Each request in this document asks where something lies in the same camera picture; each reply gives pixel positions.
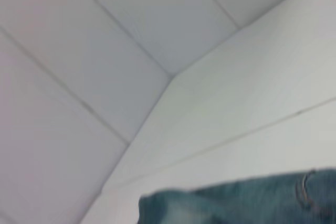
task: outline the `jeans pocket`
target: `jeans pocket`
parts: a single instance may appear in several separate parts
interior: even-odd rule
[[[317,187],[323,187],[323,179],[320,179],[318,182],[311,182],[310,180],[313,179],[314,176],[318,175],[319,172],[316,172],[315,170],[312,170],[308,173],[306,173],[303,177],[301,181],[298,181],[296,183],[296,198],[299,202],[299,205],[301,206],[301,208],[303,208],[304,210],[307,210],[309,212],[311,212],[312,214],[323,218],[323,219],[331,219],[333,218],[334,214],[333,214],[333,208],[327,204],[324,205],[324,200],[323,197],[319,197],[318,201],[316,201],[316,199],[310,195],[310,193],[307,190],[307,183],[315,183],[313,188],[314,190],[316,190]]]

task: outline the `denim fabric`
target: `denim fabric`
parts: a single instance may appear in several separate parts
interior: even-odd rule
[[[250,179],[139,201],[138,224],[336,223],[336,170]]]

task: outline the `ceiling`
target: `ceiling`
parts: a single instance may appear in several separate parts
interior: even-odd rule
[[[282,0],[96,0],[175,75]]]

